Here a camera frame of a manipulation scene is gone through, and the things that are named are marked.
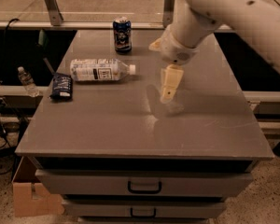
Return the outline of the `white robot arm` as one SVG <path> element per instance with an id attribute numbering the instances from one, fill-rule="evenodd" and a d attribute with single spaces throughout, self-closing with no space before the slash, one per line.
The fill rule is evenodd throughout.
<path id="1" fill-rule="evenodd" d="M 149 45 L 167 62 L 161 71 L 161 101 L 171 102 L 184 75 L 182 66 L 199 45 L 227 25 L 280 74 L 280 8 L 262 0 L 185 0 L 160 38 Z"/>

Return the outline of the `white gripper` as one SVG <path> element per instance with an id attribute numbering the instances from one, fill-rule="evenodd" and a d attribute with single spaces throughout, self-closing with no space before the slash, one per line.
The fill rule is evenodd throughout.
<path id="1" fill-rule="evenodd" d="M 198 39 L 190 26 L 178 28 L 169 25 L 161 39 L 156 39 L 148 49 L 160 51 L 161 58 L 169 65 L 161 70 L 161 102 L 171 102 L 184 75 L 180 65 L 186 64 L 198 52 Z"/>

